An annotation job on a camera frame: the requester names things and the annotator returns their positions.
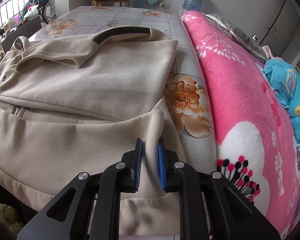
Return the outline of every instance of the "fleece blanket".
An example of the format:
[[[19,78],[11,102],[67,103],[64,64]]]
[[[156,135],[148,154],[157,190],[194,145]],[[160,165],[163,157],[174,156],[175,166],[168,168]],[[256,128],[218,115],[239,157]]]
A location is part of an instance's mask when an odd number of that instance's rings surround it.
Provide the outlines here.
[[[300,189],[300,152],[289,115],[262,73],[260,61],[203,14],[190,11],[181,20],[210,95],[217,169],[284,238],[294,219]]]

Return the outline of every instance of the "floral pillowcase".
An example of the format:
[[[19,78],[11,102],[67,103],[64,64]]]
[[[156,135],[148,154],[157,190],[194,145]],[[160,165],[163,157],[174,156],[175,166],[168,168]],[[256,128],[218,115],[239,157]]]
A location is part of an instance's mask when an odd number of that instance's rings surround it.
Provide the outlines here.
[[[261,46],[250,38],[243,30],[235,26],[232,22],[227,21],[217,14],[205,14],[219,29],[226,34],[235,43],[244,47],[250,54],[256,57],[263,64],[267,61],[267,56]]]

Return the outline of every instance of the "blue blanket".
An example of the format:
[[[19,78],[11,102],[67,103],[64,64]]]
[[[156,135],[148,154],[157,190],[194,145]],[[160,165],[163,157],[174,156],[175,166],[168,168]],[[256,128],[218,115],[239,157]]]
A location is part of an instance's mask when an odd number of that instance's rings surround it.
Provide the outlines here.
[[[300,144],[300,76],[282,60],[270,59],[263,69],[281,105],[288,111],[294,136]]]

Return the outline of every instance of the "beige hoodie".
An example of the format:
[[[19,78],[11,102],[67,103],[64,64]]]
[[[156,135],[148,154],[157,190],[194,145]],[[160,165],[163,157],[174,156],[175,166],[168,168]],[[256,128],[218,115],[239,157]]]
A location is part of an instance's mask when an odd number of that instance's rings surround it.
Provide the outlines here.
[[[96,174],[144,142],[120,234],[179,234],[177,194],[161,191],[158,139],[185,161],[163,89],[177,41],[153,28],[16,40],[0,64],[0,184],[40,210],[80,172]]]

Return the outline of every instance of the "blue water jug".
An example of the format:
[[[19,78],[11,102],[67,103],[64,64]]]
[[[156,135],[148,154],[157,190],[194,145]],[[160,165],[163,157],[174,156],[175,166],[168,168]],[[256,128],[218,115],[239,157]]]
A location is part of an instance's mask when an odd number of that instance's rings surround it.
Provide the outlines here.
[[[198,11],[200,12],[200,8],[203,0],[185,0],[182,5],[182,9],[185,11]]]

